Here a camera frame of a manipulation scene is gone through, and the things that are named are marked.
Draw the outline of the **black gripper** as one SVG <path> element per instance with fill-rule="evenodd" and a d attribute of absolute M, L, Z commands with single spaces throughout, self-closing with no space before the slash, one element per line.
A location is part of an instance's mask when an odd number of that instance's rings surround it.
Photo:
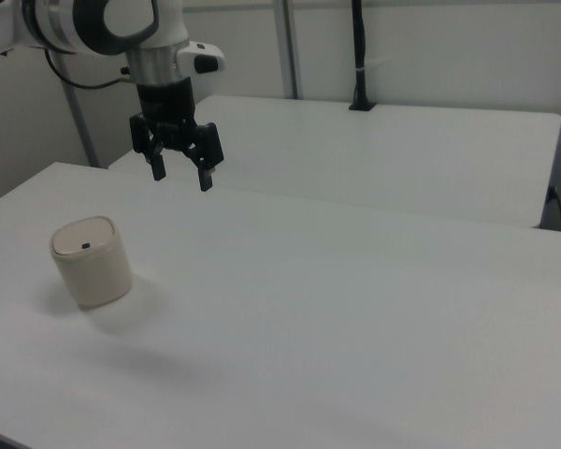
<path fill-rule="evenodd" d="M 133 149 L 151 166 L 156 181 L 166 176 L 162 149 L 182 151 L 197 168 L 200 190 L 212 185 L 212 174 L 223 160 L 214 123 L 196 125 L 190 78 L 167 85 L 138 85 L 141 113 L 129 120 Z"/>

